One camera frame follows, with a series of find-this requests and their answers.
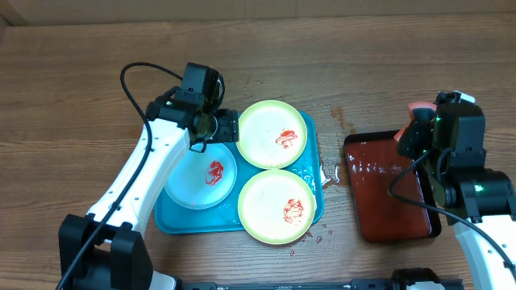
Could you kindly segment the light blue plate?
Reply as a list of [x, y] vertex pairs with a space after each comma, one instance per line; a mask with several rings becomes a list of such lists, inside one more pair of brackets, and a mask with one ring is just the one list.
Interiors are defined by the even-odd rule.
[[229, 148], [210, 144], [203, 153], [188, 151], [173, 169], [164, 190], [182, 207], [208, 209], [230, 194], [236, 178], [236, 161]]

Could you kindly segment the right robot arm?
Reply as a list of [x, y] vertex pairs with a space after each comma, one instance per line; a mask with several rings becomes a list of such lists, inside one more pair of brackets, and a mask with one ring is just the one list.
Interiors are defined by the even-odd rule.
[[[485, 166], [485, 115], [474, 97], [439, 92], [433, 102], [408, 105], [410, 123], [395, 136], [411, 164], [388, 187], [391, 197], [446, 217], [477, 289], [515, 287], [515, 189], [510, 178]], [[435, 201], [397, 196], [398, 181], [422, 171]]]

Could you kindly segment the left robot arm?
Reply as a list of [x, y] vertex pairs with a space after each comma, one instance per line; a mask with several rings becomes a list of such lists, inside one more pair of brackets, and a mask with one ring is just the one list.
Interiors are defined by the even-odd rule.
[[59, 289], [175, 289], [177, 279], [155, 271], [144, 234], [174, 168], [196, 144], [238, 138], [238, 113], [219, 97], [160, 95], [140, 113], [142, 135], [114, 183], [84, 216], [69, 214], [58, 232]]

